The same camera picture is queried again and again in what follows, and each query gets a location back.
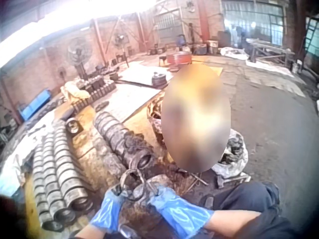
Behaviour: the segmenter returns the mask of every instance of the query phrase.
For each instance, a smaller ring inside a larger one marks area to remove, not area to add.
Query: knee
[[[238,200],[244,210],[263,212],[273,205],[273,200],[266,186],[260,182],[242,183],[236,188]]]

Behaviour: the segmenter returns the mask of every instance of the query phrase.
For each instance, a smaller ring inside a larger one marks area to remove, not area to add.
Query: stacked metal rings
[[[126,168],[144,169],[154,162],[152,146],[142,135],[129,131],[110,113],[97,112],[93,124]]]
[[[74,223],[76,212],[93,207],[86,191],[93,189],[69,147],[71,140],[63,123],[35,149],[34,196],[41,226],[48,231],[62,231]]]
[[[35,148],[33,159],[33,189],[35,196],[36,209],[39,215],[41,227],[44,230],[61,232],[64,226],[60,222],[56,222],[54,214],[50,210],[50,205],[47,200],[47,194],[44,182],[44,145],[40,144]]]
[[[103,83],[104,84],[101,85],[92,81],[85,86],[84,89],[90,94],[90,97],[84,100],[78,100],[73,104],[76,113],[116,89],[116,85],[112,80],[103,80]]]
[[[89,200],[86,189],[93,191],[87,182],[81,165],[77,162],[64,125],[55,127],[54,160],[56,179],[66,206],[74,211],[88,211],[93,203]]]

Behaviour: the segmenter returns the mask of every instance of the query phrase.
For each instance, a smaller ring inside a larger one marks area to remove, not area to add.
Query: bright light
[[[88,30],[88,29],[90,29],[90,27],[89,27],[89,26],[84,27],[84,28],[81,28],[81,29],[80,29],[80,31],[86,31],[86,30]]]
[[[230,27],[230,22],[228,20],[224,20],[225,27]]]
[[[42,37],[89,22],[93,18],[142,12],[154,6],[155,3],[156,0],[73,0],[65,3],[39,22],[27,24],[1,42],[0,68]]]

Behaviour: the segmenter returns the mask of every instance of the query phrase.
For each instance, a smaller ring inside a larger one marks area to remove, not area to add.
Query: hand
[[[189,203],[175,194],[172,188],[157,185],[158,196],[152,196],[149,204],[166,219],[180,238],[190,238],[211,218],[214,211]]]
[[[108,233],[117,232],[119,213],[126,197],[121,193],[116,196],[113,193],[114,187],[110,188],[104,196],[100,210],[95,214],[90,224],[106,230]]]

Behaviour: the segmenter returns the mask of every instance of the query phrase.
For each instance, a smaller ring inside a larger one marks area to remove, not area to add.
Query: gloved hand
[[[159,195],[152,196],[149,204],[155,206],[181,239],[196,235],[214,213],[182,199],[172,188],[160,185],[157,188]]]
[[[104,196],[100,210],[95,214],[90,224],[106,230],[108,233],[117,232],[119,223],[119,213],[126,199],[124,192],[116,196],[110,188]]]

